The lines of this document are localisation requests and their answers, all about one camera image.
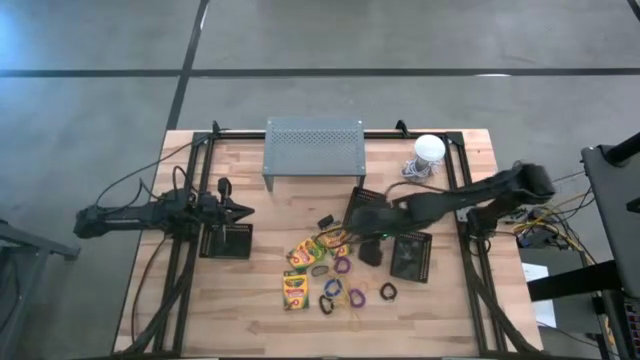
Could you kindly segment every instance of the white paper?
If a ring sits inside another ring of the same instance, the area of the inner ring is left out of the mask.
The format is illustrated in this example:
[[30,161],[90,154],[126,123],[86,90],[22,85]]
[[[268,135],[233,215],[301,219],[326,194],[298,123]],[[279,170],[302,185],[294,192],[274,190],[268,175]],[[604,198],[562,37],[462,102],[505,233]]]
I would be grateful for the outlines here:
[[[527,282],[542,279],[549,276],[549,269],[546,266],[522,263],[524,277]],[[556,315],[553,312],[553,301],[543,300],[533,303],[533,310],[536,312],[536,321],[551,327],[556,327]]]

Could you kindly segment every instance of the gray perforated metal box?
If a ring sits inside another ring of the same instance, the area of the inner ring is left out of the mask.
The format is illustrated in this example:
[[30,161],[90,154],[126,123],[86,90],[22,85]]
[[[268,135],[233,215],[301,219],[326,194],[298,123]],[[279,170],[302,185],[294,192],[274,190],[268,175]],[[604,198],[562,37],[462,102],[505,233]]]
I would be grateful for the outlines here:
[[356,176],[362,186],[365,174],[361,119],[268,119],[262,175],[269,191],[274,176]]

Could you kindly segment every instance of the concrete floor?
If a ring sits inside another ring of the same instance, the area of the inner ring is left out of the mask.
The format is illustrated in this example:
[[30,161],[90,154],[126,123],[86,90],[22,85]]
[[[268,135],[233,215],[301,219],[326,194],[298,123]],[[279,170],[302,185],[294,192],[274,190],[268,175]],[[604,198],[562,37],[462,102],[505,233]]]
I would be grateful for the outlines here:
[[[179,69],[198,3],[4,1],[0,69]],[[212,0],[194,68],[638,67],[639,35],[625,0]],[[75,212],[157,159],[176,85],[0,79],[0,217],[78,242]],[[398,119],[416,128],[488,128],[501,168],[523,159],[559,177],[581,169],[582,147],[639,130],[638,88],[638,76],[192,79],[178,128],[209,128],[216,119],[261,129],[279,115],[356,115],[368,128]],[[153,171],[142,178],[150,183]],[[106,203],[128,200],[135,187],[122,185]],[[587,187],[575,179],[558,198]],[[610,258],[595,207],[572,225],[598,260]],[[50,261],[17,358],[110,351],[137,237],[85,240],[75,263]],[[554,354],[578,346],[544,335]]]

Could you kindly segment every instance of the black mesh tray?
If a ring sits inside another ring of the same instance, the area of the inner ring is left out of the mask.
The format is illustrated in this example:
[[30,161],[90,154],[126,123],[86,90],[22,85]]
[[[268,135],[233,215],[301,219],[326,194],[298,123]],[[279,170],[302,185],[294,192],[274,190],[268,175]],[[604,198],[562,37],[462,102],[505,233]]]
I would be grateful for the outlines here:
[[252,224],[226,225],[225,238],[219,225],[213,225],[203,237],[200,244],[200,257],[248,259],[251,255],[251,242],[253,235]]
[[384,201],[384,194],[363,189],[361,187],[354,187],[351,192],[351,198],[349,199],[349,205],[347,206],[347,211],[344,214],[344,219],[342,223],[345,227],[349,227],[351,223],[351,215],[353,211],[361,206],[371,205],[377,201]]
[[431,259],[431,234],[410,232],[396,236],[391,276],[427,283]]

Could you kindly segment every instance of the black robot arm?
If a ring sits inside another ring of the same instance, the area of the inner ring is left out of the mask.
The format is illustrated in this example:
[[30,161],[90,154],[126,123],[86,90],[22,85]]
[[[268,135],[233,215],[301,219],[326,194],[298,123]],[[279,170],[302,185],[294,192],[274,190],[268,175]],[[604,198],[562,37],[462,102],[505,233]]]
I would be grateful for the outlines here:
[[[495,230],[497,220],[517,207],[544,204],[554,194],[543,167],[517,163],[510,170],[454,191],[416,193],[357,208],[346,230],[365,237],[402,234],[426,228],[448,212],[470,208],[470,234],[481,236]],[[474,207],[489,200],[493,202],[487,206]]]
[[218,181],[220,201],[210,192],[196,196],[182,188],[163,193],[157,201],[142,206],[90,206],[76,215],[73,232],[87,239],[117,230],[162,230],[167,235],[186,235],[199,229],[189,225],[231,225],[253,214],[254,209],[234,203],[231,183],[227,178]]

